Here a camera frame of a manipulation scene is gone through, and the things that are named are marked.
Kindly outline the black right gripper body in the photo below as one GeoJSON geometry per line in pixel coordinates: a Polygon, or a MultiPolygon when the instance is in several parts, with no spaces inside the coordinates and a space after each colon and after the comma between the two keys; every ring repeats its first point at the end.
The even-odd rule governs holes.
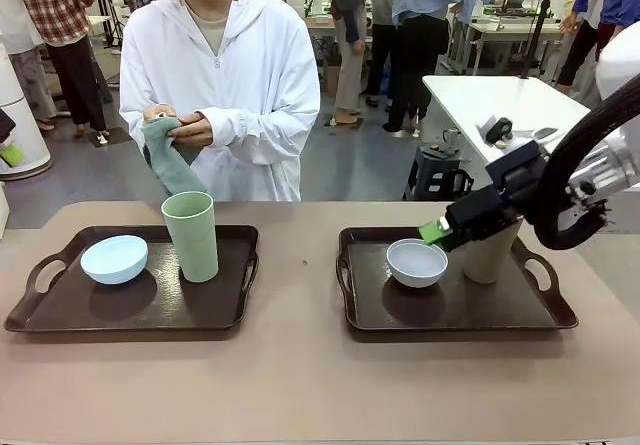
{"type": "Polygon", "coordinates": [[[448,205],[444,218],[451,232],[442,239],[442,248],[450,252],[498,234],[516,224],[521,214],[495,188],[481,188],[448,205]]]}

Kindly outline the white grey bowl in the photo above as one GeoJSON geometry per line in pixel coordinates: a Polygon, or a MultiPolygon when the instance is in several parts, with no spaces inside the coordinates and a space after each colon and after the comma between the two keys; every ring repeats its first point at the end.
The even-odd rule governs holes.
{"type": "Polygon", "coordinates": [[[448,268],[447,254],[436,245],[422,239],[402,239],[386,251],[391,276],[400,284],[423,289],[435,285],[448,268]]]}

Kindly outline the tall beige cup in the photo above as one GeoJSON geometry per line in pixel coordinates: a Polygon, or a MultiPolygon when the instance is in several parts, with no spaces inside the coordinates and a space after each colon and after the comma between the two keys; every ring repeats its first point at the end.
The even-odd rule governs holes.
{"type": "Polygon", "coordinates": [[[523,220],[499,233],[465,246],[463,274],[479,284],[492,284],[499,278],[523,220]]]}

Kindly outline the light blue bowl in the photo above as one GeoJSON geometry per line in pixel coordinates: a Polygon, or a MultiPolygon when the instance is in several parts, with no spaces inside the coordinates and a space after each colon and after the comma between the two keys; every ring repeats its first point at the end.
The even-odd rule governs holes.
{"type": "Polygon", "coordinates": [[[90,246],[80,258],[83,272],[103,285],[119,285],[136,278],[148,259],[147,242],[134,235],[118,235],[90,246]]]}

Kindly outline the teal cloth mat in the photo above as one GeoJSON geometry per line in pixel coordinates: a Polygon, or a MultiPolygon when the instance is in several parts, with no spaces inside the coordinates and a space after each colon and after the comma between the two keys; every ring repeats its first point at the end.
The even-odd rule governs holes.
{"type": "Polygon", "coordinates": [[[142,127],[143,156],[169,195],[206,192],[207,188],[191,168],[202,147],[176,145],[170,132],[181,127],[176,117],[160,114],[142,127]]]}

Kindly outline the tall pale green cup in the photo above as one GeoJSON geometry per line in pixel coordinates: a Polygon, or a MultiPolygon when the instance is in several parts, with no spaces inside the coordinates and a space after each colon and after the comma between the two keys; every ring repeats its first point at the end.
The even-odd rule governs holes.
{"type": "Polygon", "coordinates": [[[213,198],[200,191],[178,193],[162,203],[161,212],[184,278],[214,278],[219,266],[213,198]]]}

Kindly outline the person's right forearm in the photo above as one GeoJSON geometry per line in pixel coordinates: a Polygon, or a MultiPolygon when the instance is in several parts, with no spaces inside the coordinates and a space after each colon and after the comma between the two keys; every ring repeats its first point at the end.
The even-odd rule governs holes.
{"type": "Polygon", "coordinates": [[[145,122],[143,110],[136,110],[128,105],[120,105],[120,116],[126,122],[128,126],[129,136],[138,144],[144,143],[144,134],[142,127],[145,122]]]}

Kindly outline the person's left forearm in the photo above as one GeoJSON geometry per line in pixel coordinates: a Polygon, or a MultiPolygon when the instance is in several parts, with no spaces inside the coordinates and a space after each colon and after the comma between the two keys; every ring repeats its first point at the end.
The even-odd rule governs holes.
{"type": "Polygon", "coordinates": [[[215,147],[226,146],[238,158],[264,165],[300,155],[319,109],[313,103],[292,103],[266,114],[219,107],[201,112],[215,147]]]}

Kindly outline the person's left hand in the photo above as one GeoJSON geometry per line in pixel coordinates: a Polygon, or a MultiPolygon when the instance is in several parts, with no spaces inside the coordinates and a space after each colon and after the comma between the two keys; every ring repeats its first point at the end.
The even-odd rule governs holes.
{"type": "Polygon", "coordinates": [[[207,147],[213,143],[213,130],[209,120],[200,112],[179,118],[180,126],[170,131],[176,144],[187,147],[207,147]]]}

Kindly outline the white rounded appliance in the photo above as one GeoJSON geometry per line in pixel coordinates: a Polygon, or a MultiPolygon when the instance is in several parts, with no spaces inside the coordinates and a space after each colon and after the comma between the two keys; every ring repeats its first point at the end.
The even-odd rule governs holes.
{"type": "Polygon", "coordinates": [[[24,161],[15,168],[0,159],[0,181],[22,180],[48,170],[52,165],[51,155],[18,82],[6,47],[1,42],[0,108],[16,124],[10,137],[0,140],[0,144],[15,143],[24,152],[24,161]]]}

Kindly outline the small black device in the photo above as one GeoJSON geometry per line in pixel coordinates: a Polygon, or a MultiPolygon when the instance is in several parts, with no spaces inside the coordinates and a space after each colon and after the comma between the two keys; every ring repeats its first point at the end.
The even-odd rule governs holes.
{"type": "Polygon", "coordinates": [[[513,138],[513,123],[510,119],[502,117],[493,125],[490,125],[486,132],[485,141],[489,144],[496,145],[498,142],[509,141],[513,138]]]}

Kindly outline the bystander in white shirt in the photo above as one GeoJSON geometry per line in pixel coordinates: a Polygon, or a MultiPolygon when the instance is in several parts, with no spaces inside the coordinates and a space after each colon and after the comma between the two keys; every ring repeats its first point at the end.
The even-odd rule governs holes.
{"type": "Polygon", "coordinates": [[[23,0],[0,0],[0,42],[7,50],[38,127],[42,131],[52,131],[51,120],[57,116],[57,109],[40,58],[44,42],[23,0]]]}

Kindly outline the white side table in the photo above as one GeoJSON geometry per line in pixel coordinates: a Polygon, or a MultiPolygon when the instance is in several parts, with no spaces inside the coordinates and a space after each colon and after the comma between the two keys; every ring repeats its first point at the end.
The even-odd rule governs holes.
{"type": "Polygon", "coordinates": [[[501,151],[484,142],[478,127],[494,117],[507,118],[515,132],[571,129],[589,109],[537,78],[515,76],[443,76],[423,78],[432,105],[442,110],[449,128],[460,130],[461,168],[474,179],[473,188],[489,184],[485,166],[501,151]]]}

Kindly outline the black stand pole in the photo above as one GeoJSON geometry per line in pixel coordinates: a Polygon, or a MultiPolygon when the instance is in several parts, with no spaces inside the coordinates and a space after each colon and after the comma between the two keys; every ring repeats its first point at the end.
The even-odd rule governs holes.
{"type": "Polygon", "coordinates": [[[532,63],[535,58],[536,50],[538,48],[538,44],[540,41],[542,28],[548,16],[550,4],[551,4],[551,0],[540,1],[539,10],[536,14],[536,19],[535,19],[535,27],[533,29],[533,33],[529,37],[526,57],[521,69],[521,73],[519,75],[521,79],[527,79],[529,77],[529,72],[531,71],[532,63]]]}

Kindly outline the dark brown handled tray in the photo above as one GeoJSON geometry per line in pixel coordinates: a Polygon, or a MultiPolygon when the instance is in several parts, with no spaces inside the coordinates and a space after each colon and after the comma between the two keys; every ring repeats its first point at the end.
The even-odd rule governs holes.
{"type": "Polygon", "coordinates": [[[219,225],[219,272],[203,283],[187,281],[163,226],[93,226],[30,272],[25,292],[5,320],[17,333],[222,332],[239,324],[254,283],[259,233],[248,225],[219,225]],[[149,246],[143,271],[120,285],[102,285],[81,269],[90,246],[117,235],[149,246]]]}
{"type": "Polygon", "coordinates": [[[443,278],[424,289],[392,277],[386,251],[416,237],[409,227],[351,227],[338,236],[336,275],[345,318],[368,334],[556,331],[577,326],[549,261],[515,239],[496,282],[479,284],[462,273],[464,254],[449,256],[443,278]]]}

